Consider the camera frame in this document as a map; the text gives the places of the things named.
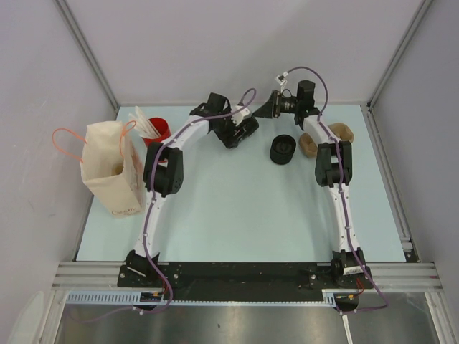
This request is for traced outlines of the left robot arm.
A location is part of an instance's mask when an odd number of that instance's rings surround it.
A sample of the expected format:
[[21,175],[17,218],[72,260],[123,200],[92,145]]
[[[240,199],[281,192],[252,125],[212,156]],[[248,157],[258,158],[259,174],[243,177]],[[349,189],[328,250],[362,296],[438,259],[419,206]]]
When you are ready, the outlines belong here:
[[259,124],[242,98],[235,106],[223,95],[210,93],[206,102],[190,113],[188,120],[168,139],[147,148],[143,181],[147,190],[146,214],[138,241],[126,257],[126,268],[141,285],[158,278],[159,248],[155,240],[167,203],[184,182],[184,152],[199,139],[215,133],[225,148],[236,148]]

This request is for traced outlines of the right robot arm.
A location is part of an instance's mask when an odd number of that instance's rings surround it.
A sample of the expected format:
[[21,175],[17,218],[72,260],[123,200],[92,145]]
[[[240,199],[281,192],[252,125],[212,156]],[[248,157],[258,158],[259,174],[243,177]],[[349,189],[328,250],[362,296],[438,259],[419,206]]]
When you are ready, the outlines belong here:
[[351,142],[342,140],[322,121],[315,106],[316,84],[309,80],[298,83],[295,96],[286,97],[273,90],[264,105],[254,112],[259,118],[278,118],[283,113],[294,115],[296,125],[316,144],[316,183],[325,191],[337,230],[337,244],[332,251],[331,280],[338,287],[354,287],[357,280],[370,285],[371,271],[356,237],[349,199],[353,176]]

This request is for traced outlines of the black ribbed cup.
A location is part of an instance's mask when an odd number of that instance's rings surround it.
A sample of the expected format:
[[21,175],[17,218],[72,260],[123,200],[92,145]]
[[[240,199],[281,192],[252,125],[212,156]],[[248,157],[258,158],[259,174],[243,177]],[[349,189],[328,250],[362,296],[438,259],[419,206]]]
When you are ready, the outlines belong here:
[[254,117],[245,119],[239,126],[232,125],[223,139],[224,146],[228,149],[236,148],[242,141],[249,138],[258,128],[259,123]]
[[285,165],[291,162],[296,150],[295,138],[290,135],[276,136],[270,147],[269,156],[273,163]]

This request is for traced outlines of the translucent bag with orange handles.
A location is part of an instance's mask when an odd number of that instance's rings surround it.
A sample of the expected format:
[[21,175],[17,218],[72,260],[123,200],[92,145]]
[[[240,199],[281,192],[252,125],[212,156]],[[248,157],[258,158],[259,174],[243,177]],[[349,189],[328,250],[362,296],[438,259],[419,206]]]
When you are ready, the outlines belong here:
[[[87,126],[85,137],[67,128],[52,133],[53,146],[80,162],[82,182],[115,218],[144,210],[143,163],[130,137],[136,121],[105,121]],[[55,135],[65,131],[84,143],[80,156],[59,147]]]

